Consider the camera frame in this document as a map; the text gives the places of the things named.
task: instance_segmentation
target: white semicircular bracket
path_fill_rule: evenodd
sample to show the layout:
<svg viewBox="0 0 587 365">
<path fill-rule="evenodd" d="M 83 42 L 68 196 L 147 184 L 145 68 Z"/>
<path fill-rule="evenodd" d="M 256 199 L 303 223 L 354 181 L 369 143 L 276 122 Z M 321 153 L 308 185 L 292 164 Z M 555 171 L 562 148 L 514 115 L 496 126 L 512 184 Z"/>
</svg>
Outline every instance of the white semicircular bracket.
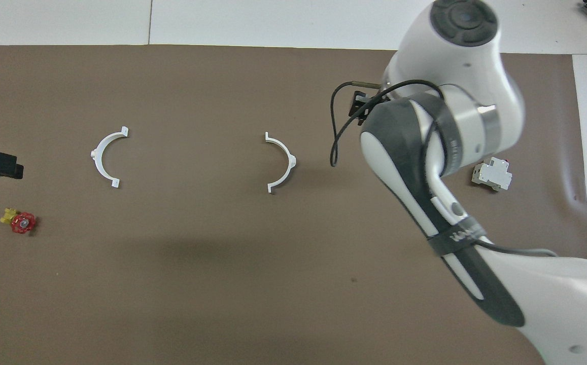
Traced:
<svg viewBox="0 0 587 365">
<path fill-rule="evenodd" d="M 101 173 L 101 175 L 107 178 L 108 180 L 111 180 L 111 186 L 114 188 L 118 188 L 120 186 L 120 179 L 112 177 L 106 172 L 106 170 L 103 168 L 103 164 L 101 164 L 101 156 L 103 155 L 103 151 L 106 149 L 106 147 L 108 147 L 109 143 L 115 141 L 117 138 L 128 137 L 128 135 L 129 129 L 122 126 L 121 132 L 115 132 L 107 135 L 104 139 L 101 140 L 101 142 L 99 142 L 97 148 L 95 148 L 91 152 L 91 157 L 94 160 L 94 165 L 96 166 L 97 171 L 99 171 L 99 173 Z"/>
<path fill-rule="evenodd" d="M 282 143 L 281 141 L 278 141 L 275 138 L 269 138 L 268 132 L 266 132 L 266 141 L 268 143 L 274 143 L 274 144 L 279 145 L 282 148 L 282 150 L 284 150 L 284 152 L 286 152 L 287 157 L 289 158 L 289 166 L 287 166 L 287 171 L 284 173 L 284 175 L 282 175 L 282 177 L 280 177 L 279 180 L 267 184 L 268 193 L 273 194 L 271 189 L 273 187 L 277 187 L 277 185 L 282 184 L 282 182 L 284 180 L 286 180 L 286 178 L 289 176 L 289 173 L 291 173 L 291 169 L 295 167 L 296 159 L 295 159 L 295 156 L 292 155 L 291 152 L 289 152 L 289 149 L 287 148 L 287 146 L 284 145 L 284 143 Z"/>
</svg>

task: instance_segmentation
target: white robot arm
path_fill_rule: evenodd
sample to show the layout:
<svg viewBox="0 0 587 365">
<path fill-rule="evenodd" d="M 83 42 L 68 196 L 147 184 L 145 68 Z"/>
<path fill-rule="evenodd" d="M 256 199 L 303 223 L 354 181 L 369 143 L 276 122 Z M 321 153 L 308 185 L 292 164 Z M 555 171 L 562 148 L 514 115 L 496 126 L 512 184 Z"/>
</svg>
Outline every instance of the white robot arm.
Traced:
<svg viewBox="0 0 587 365">
<path fill-rule="evenodd" d="M 357 112 L 372 108 L 362 152 L 482 310 L 518 328 L 546 363 L 587 365 L 587 260 L 504 252 L 440 179 L 521 134 L 523 99 L 503 69 L 499 37 L 495 14 L 478 0 L 427 7 L 384 73 L 388 89 Z M 398 88 L 410 79 L 433 87 Z"/>
</svg>

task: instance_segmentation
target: brown paper mat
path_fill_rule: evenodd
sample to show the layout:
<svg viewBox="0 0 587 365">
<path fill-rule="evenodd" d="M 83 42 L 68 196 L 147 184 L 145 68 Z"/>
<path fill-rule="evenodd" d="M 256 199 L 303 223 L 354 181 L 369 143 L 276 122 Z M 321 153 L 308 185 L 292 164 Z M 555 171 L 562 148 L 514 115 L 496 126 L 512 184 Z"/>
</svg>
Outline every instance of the brown paper mat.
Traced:
<svg viewBox="0 0 587 365">
<path fill-rule="evenodd" d="M 368 169 L 330 168 L 328 103 L 389 51 L 0 46 L 0 363 L 542 363 L 489 319 Z M 492 240 L 587 258 L 571 56 L 505 55 L 527 125 L 495 194 L 446 179 Z M 343 120 L 351 90 L 340 94 Z M 120 189 L 90 151 L 105 152 Z M 280 139 L 298 158 L 287 183 Z"/>
</svg>

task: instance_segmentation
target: black cable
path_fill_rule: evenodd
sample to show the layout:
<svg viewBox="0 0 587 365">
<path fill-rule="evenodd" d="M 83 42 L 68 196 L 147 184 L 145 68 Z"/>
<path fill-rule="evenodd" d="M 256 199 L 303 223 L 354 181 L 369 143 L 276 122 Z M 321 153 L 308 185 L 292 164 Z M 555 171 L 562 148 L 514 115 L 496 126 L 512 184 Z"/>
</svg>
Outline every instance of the black cable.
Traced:
<svg viewBox="0 0 587 365">
<path fill-rule="evenodd" d="M 334 117 L 333 102 L 334 102 L 334 98 L 336 97 L 336 94 L 339 92 L 339 90 L 346 87 L 346 86 L 360 86 L 363 88 L 371 88 L 371 89 L 376 89 L 376 90 L 379 90 L 379 88 L 381 87 L 381 85 L 379 85 L 379 84 L 363 83 L 361 81 L 347 81 L 346 83 L 342 83 L 339 86 L 336 86 L 336 88 L 334 89 L 334 91 L 332 93 L 332 98 L 330 99 L 330 113 L 332 114 L 332 129 L 334 132 L 334 139 L 335 140 L 336 140 L 336 118 Z"/>
<path fill-rule="evenodd" d="M 335 167 L 336 164 L 337 164 L 337 162 L 338 162 L 338 141 L 340 139 L 340 136 L 343 134 L 343 132 L 345 132 L 345 129 L 347 129 L 347 127 L 349 127 L 349 125 L 356 118 L 358 118 L 359 116 L 361 116 L 361 114 L 363 114 L 366 109 L 368 109 L 371 106 L 373 106 L 373 105 L 377 104 L 378 102 L 380 102 L 381 99 L 386 94 L 392 92 L 393 90 L 397 90 L 398 88 L 401 88 L 401 87 L 407 86 L 407 85 L 425 85 L 425 86 L 428 86 L 429 88 L 432 88 L 433 90 L 435 90 L 435 92 L 437 92 L 437 94 L 439 95 L 440 99 L 444 100 L 444 94 L 442 93 L 442 91 L 440 90 L 440 88 L 437 85 L 431 83 L 430 81 L 426 81 L 426 80 L 407 80 L 407 81 L 402 81 L 401 83 L 397 83 L 397 84 L 395 84 L 393 86 L 390 86 L 386 90 L 382 90 L 381 92 L 377 93 L 377 95 L 371 97 L 370 100 L 368 100 L 354 114 L 352 114 L 352 116 L 347 120 L 347 122 L 345 122 L 345 124 L 340 129 L 340 131 L 335 134 L 335 136 L 334 136 L 334 142 L 333 142 L 333 145 L 332 145 L 332 151 L 330 152 L 330 165 L 332 165 L 332 167 Z"/>
<path fill-rule="evenodd" d="M 550 256 L 550 257 L 559 257 L 555 252 L 544 249 L 544 248 L 531 248 L 531 249 L 519 249 L 519 248 L 509 248 L 494 245 L 492 243 L 487 243 L 481 240 L 476 240 L 475 245 L 479 245 L 481 247 L 485 247 L 486 249 L 490 249 L 492 251 L 501 252 L 501 253 L 511 253 L 511 254 L 520 254 L 523 256 Z"/>
</svg>

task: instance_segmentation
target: red valve handle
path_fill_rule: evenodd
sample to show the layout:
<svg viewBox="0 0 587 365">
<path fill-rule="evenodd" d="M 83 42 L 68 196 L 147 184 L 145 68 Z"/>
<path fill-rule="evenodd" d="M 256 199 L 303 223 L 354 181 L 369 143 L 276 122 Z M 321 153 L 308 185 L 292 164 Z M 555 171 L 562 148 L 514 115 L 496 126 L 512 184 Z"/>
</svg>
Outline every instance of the red valve handle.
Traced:
<svg viewBox="0 0 587 365">
<path fill-rule="evenodd" d="M 15 233 L 26 233 L 31 231 L 36 224 L 36 218 L 33 214 L 23 212 L 16 215 L 11 221 L 11 231 Z"/>
</svg>

